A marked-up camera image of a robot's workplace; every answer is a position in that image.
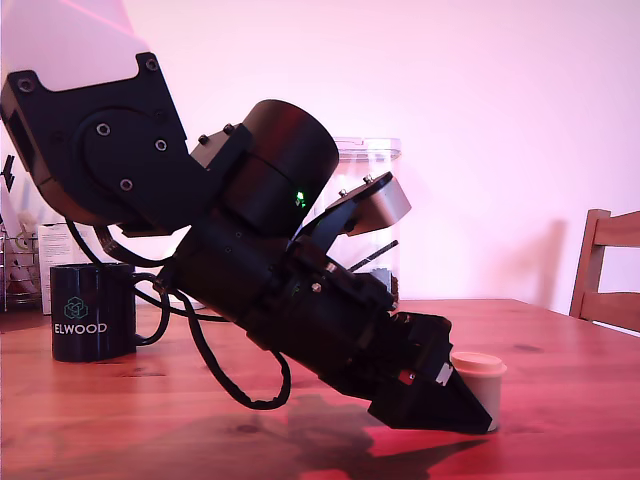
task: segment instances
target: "white paper cup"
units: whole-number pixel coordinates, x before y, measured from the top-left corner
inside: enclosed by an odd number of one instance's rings
[[[500,389],[507,366],[498,357],[475,352],[452,353],[451,362],[493,418],[488,431],[495,430],[500,420]]]

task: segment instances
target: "jar lid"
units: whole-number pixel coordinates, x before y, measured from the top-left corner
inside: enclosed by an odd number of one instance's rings
[[[500,376],[507,371],[504,362],[493,355],[477,352],[454,352],[451,362],[456,370],[478,376]]]
[[[334,137],[340,162],[393,161],[402,154],[399,138]]]

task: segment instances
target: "cup lid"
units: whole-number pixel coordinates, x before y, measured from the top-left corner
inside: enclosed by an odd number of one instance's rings
[[[477,352],[454,352],[451,362],[456,370],[482,376],[499,376],[507,371],[504,362],[493,355]]]

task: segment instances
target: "glass jar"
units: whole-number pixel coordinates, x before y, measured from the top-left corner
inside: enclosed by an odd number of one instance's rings
[[[348,192],[362,185],[367,175],[376,178],[389,171],[393,173],[402,155],[401,143],[397,138],[337,137],[334,140],[340,153],[340,162],[314,205],[314,217],[337,200],[341,190]],[[349,268],[396,238],[395,226],[353,237],[341,235],[328,255]],[[357,270],[358,273],[368,272],[378,278],[394,294],[396,300],[399,248],[392,248]]]

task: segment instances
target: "logo on mug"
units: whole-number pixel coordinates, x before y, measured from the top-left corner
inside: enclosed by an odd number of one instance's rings
[[[89,315],[89,307],[81,298],[71,297],[64,306],[64,316],[70,320],[80,320]]]
[[[69,320],[81,320],[89,315],[89,307],[79,297],[71,297],[67,304],[64,306],[64,316]],[[53,325],[54,333],[61,335],[76,334],[82,335],[84,333],[104,333],[107,331],[106,323],[98,323],[89,325],[70,325],[55,323]]]

